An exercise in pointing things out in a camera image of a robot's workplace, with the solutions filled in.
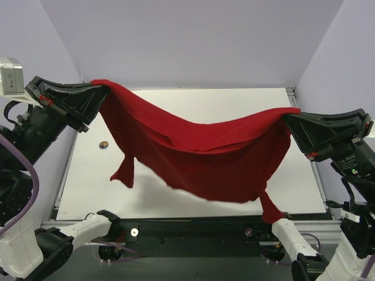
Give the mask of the round colourful brooch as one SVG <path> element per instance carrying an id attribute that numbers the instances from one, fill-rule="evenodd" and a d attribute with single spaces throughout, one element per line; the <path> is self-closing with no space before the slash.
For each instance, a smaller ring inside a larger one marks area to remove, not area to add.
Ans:
<path id="1" fill-rule="evenodd" d="M 109 146 L 109 143 L 107 141 L 102 141 L 102 142 L 99 143 L 100 149 L 106 149 L 106 148 L 108 148 L 108 146 Z"/>

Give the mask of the red t-shirt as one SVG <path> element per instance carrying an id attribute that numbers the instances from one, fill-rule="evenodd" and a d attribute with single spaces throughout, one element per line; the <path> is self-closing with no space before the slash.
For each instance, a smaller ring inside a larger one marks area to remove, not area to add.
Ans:
<path id="1" fill-rule="evenodd" d="M 150 168 L 168 186 L 209 201 L 260 200 L 262 218 L 272 224 L 284 213 L 266 188 L 291 145 L 283 116 L 295 107 L 268 109 L 239 119 L 197 124 L 173 115 L 110 80 L 100 114 L 124 154 L 111 176 L 131 188 L 135 163 Z"/>

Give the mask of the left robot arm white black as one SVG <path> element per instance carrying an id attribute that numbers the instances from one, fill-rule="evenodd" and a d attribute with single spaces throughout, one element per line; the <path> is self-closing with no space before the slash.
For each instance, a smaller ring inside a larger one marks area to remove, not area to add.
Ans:
<path id="1" fill-rule="evenodd" d="M 40 188 L 35 163 L 65 128 L 87 132 L 110 93 L 104 85 L 58 84 L 35 77 L 21 98 L 11 97 L 4 115 L 21 103 L 27 110 L 1 128 L 1 274 L 44 280 L 73 251 L 97 238 L 120 235 L 119 218 L 106 210 L 63 228 L 34 228 L 31 208 Z"/>

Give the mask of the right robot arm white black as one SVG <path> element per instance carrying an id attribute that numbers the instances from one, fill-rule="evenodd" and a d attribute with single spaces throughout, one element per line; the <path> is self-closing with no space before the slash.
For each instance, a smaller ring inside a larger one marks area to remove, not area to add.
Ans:
<path id="1" fill-rule="evenodd" d="M 300 151 L 311 162 L 330 159 L 349 199 L 339 208 L 337 247 L 331 260 L 308 244 L 306 233 L 280 219 L 272 233 L 292 261 L 293 280 L 374 280 L 374 121 L 362 109 L 336 115 L 290 114 L 283 118 Z"/>

